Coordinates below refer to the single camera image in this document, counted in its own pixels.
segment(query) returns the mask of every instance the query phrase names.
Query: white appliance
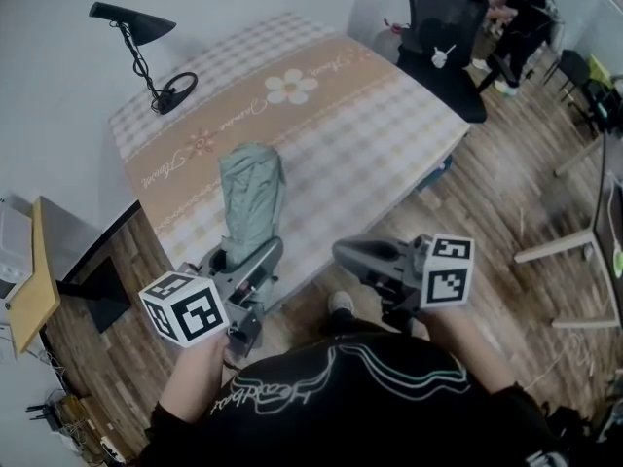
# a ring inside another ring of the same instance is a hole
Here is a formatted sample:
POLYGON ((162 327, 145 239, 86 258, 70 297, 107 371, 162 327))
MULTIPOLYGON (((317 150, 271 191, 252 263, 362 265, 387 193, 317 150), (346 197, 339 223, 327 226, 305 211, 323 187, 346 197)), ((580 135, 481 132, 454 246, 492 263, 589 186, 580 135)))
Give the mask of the white appliance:
POLYGON ((32 276, 32 220, 0 202, 0 302, 32 276))

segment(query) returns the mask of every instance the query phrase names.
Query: white line pattern on shirt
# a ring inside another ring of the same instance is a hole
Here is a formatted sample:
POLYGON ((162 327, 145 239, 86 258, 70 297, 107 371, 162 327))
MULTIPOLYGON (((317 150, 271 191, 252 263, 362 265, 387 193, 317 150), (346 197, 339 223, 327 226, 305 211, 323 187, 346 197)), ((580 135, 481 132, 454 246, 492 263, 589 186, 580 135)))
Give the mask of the white line pattern on shirt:
POLYGON ((313 394, 321 392, 329 382, 337 359, 337 351, 359 358, 370 376, 385 390, 408 401, 423 401, 438 391, 463 394, 471 386, 465 368, 458 363, 457 370, 430 372, 425 376, 409 376, 383 363, 365 344, 339 344, 327 350, 326 367, 315 377, 298 380, 293 384, 266 383, 257 378, 236 376, 230 383, 230 395, 218 400, 210 413, 223 410, 230 403, 236 407, 247 400, 254 404, 258 415, 280 413, 296 400, 306 405, 313 394))

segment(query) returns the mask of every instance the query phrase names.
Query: white shoe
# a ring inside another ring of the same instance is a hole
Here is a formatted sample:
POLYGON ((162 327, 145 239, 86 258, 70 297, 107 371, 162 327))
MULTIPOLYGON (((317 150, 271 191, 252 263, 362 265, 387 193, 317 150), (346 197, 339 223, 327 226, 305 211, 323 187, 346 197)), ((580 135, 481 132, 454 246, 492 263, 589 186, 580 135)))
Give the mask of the white shoe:
POLYGON ((494 87, 497 91, 500 91, 501 93, 503 93, 504 95, 508 95, 509 97, 514 97, 515 95, 517 95, 517 91, 519 90, 509 87, 506 82, 501 82, 500 80, 494 81, 494 87))
POLYGON ((476 69, 480 69, 481 71, 485 71, 487 74, 491 73, 491 67, 487 65, 486 60, 482 60, 480 58, 475 58, 471 61, 471 65, 476 69))
POLYGON ((350 313, 354 312, 354 303, 348 292, 337 291, 329 296, 329 313, 333 313, 338 309, 347 309, 350 313))

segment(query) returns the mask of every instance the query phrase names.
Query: checkered tablecloth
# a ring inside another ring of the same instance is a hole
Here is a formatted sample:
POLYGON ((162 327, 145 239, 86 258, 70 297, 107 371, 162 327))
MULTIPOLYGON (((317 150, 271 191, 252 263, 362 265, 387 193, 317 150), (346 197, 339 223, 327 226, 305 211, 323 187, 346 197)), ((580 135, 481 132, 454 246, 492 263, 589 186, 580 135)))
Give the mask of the checkered tablecloth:
POLYGON ((273 145, 287 181, 275 302, 331 261, 337 239, 381 219, 468 129, 384 59, 293 14, 242 31, 157 85, 182 71, 200 82, 171 114, 154 114, 145 92, 111 119, 132 186, 173 266, 198 263, 227 234, 218 157, 239 142, 273 145))

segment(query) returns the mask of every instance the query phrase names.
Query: white plush keychain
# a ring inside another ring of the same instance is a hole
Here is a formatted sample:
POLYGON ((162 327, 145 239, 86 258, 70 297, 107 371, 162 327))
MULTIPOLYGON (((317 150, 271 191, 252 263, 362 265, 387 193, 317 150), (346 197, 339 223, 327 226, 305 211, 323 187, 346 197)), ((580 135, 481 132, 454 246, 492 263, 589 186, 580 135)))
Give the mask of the white plush keychain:
POLYGON ((456 45, 452 45, 452 47, 447 52, 441 52, 439 49, 437 49, 437 47, 435 47, 435 55, 431 59, 435 67, 438 69, 443 68, 448 61, 448 54, 456 47, 456 45))

